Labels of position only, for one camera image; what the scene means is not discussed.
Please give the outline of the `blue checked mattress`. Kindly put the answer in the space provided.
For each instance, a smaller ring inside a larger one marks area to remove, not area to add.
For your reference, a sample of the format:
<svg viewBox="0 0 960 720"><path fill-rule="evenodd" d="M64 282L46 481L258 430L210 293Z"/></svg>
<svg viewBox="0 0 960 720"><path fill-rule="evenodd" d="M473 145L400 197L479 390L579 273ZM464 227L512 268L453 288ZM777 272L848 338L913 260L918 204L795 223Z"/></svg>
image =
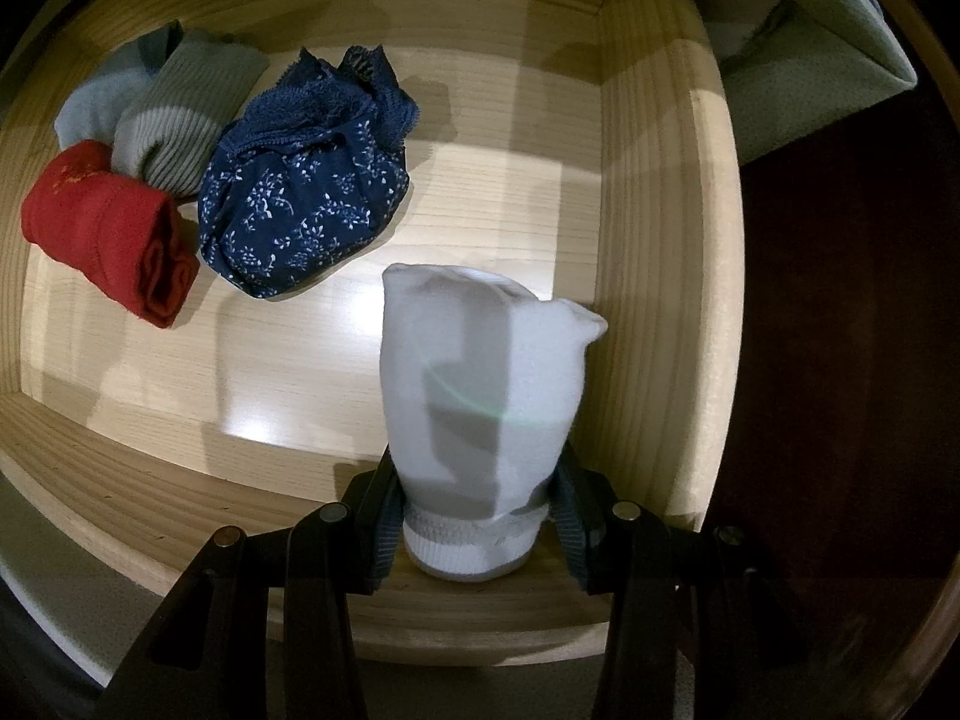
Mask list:
<svg viewBox="0 0 960 720"><path fill-rule="evenodd" d="M918 83L878 0L693 0L743 164Z"/></svg>

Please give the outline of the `wooden drawer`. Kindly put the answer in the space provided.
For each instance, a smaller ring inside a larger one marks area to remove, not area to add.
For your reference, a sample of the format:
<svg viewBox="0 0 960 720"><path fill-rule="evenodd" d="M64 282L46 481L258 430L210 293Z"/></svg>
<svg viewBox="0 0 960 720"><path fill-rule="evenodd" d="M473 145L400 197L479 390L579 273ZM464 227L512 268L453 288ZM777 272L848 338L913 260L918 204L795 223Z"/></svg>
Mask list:
<svg viewBox="0 0 960 720"><path fill-rule="evenodd" d="M179 20L274 70L382 46L420 106L389 231L313 288L212 273L160 330L29 245L52 122L110 49ZM620 494L698 528L731 417L739 168L693 0L93 0L2 115L2 575L107 681L215 528L288 527L381 454L382 270L501 273L607 319L573 442Z"/></svg>

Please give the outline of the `white sock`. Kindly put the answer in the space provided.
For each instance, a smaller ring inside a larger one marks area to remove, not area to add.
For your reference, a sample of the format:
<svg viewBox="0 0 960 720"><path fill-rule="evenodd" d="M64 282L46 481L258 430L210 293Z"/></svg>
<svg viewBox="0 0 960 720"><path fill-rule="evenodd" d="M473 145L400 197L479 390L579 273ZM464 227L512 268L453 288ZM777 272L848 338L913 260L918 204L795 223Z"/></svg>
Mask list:
<svg viewBox="0 0 960 720"><path fill-rule="evenodd" d="M387 444L405 548L427 574L485 582L527 561L604 317L486 271L382 273Z"/></svg>

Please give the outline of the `red rolled underwear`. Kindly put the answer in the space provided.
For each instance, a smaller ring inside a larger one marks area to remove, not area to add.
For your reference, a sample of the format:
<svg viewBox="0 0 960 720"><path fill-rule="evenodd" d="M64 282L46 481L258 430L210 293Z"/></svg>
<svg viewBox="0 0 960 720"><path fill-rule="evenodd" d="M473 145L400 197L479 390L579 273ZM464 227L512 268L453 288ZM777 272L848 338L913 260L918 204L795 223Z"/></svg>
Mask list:
<svg viewBox="0 0 960 720"><path fill-rule="evenodd" d="M199 273L197 255L176 200L110 171L110 158L96 140L57 154L21 205L21 231L134 316L171 327Z"/></svg>

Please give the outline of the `grey ribbed rolled garment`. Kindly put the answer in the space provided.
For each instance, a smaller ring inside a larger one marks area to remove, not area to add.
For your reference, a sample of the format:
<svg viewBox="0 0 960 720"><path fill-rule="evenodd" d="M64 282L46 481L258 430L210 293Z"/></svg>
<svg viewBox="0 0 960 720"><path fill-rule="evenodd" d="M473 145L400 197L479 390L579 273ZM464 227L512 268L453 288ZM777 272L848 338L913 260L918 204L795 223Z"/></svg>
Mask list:
<svg viewBox="0 0 960 720"><path fill-rule="evenodd" d="M110 169L174 197L199 192L218 138L267 68L260 50L186 32L121 115Z"/></svg>

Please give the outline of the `blue-grey rolled garment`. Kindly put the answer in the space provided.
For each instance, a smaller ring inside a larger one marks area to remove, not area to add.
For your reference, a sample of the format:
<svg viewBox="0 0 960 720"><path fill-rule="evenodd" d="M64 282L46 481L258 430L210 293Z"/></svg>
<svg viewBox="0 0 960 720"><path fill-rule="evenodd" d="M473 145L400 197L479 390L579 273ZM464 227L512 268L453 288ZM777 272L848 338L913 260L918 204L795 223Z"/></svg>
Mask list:
<svg viewBox="0 0 960 720"><path fill-rule="evenodd" d="M110 145L122 114L151 85L184 37L179 21L169 21L111 52L68 96L53 121L62 151L78 143Z"/></svg>

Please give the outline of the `navy floral underwear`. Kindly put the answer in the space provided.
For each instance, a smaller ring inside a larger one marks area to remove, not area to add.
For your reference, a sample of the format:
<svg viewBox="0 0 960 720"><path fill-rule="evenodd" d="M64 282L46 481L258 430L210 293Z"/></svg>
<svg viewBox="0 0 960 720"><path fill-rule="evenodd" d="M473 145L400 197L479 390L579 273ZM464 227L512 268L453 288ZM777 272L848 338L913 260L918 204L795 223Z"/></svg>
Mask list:
<svg viewBox="0 0 960 720"><path fill-rule="evenodd" d="M370 245L409 190L418 117L381 46L337 65L302 50L215 146L197 200L203 261L268 299Z"/></svg>

